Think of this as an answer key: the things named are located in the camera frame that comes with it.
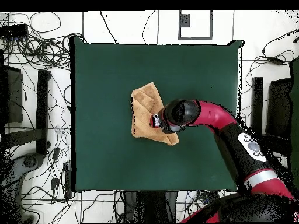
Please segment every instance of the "tan cloth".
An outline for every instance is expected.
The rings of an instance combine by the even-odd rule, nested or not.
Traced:
[[[150,118],[164,106],[153,82],[135,89],[131,94],[133,111],[132,135],[136,138],[148,138],[168,145],[179,143],[177,134],[165,134],[161,128],[149,126]]]

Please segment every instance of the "black stand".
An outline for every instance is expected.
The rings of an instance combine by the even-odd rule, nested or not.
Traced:
[[[39,70],[37,81],[36,101],[36,129],[17,131],[5,134],[2,140],[7,143],[7,148],[23,145],[36,141],[36,153],[46,155],[48,143],[48,81],[51,73],[48,70]]]

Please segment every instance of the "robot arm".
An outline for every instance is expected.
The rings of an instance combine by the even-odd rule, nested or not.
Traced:
[[[150,125],[174,133],[187,127],[205,125],[212,130],[217,146],[238,187],[252,194],[294,197],[278,178],[260,146],[223,107],[198,100],[175,100],[153,115]]]

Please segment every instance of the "green tabletop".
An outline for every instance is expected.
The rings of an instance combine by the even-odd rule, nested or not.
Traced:
[[[235,184],[211,131],[168,146],[131,134],[131,92],[154,82],[164,104],[198,99],[233,113],[238,50],[230,45],[84,44],[75,38],[76,182],[79,190],[219,190]]]

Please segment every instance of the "gray stripe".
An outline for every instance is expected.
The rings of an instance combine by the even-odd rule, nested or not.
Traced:
[[[249,179],[247,179],[244,182],[244,185],[246,187],[251,186],[252,188],[259,183],[271,180],[271,179],[279,179],[277,174],[273,170],[267,170],[260,173],[257,173],[253,176],[251,176]]]

